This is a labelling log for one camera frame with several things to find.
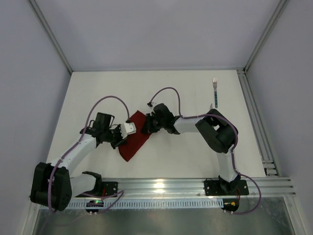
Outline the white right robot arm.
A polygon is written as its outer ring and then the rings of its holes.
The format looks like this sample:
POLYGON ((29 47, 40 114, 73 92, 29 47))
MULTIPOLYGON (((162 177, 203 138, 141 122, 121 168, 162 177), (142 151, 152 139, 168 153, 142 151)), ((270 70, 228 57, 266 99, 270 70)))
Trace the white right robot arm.
POLYGON ((238 130, 228 119, 214 108, 204 115, 183 117, 173 115, 163 103, 149 102, 147 105, 151 112, 145 115, 145 122, 141 129, 143 134, 156 133, 161 129, 173 135, 199 133, 217 154, 221 190, 225 194, 236 190, 241 177, 234 169, 231 149, 237 145, 238 130))

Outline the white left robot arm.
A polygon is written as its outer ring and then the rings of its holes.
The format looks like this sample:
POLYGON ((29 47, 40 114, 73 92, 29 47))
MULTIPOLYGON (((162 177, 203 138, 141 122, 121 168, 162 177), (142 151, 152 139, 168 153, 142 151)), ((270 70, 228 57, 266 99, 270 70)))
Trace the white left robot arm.
POLYGON ((87 120, 80 131, 81 136, 65 153, 48 163, 38 163, 34 170, 31 202, 56 212, 63 211, 76 196, 108 198, 100 174, 84 171, 73 177, 72 173, 99 145, 106 142, 116 149, 126 143, 129 135, 136 132, 136 127, 130 120, 117 125, 112 124, 113 120, 113 115, 97 113, 94 120, 87 120))

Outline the dark red cloth napkin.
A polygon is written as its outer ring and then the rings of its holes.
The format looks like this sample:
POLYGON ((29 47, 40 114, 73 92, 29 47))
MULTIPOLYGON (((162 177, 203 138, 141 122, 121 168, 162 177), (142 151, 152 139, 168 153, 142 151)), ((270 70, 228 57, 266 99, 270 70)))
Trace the dark red cloth napkin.
POLYGON ((136 132, 129 135, 126 139, 126 143, 118 147, 120 156, 126 162, 129 162, 135 156, 138 150, 151 136, 151 134, 142 133, 142 128, 144 127, 145 120, 146 116, 141 111, 136 111, 130 117, 130 121, 135 124, 136 132))

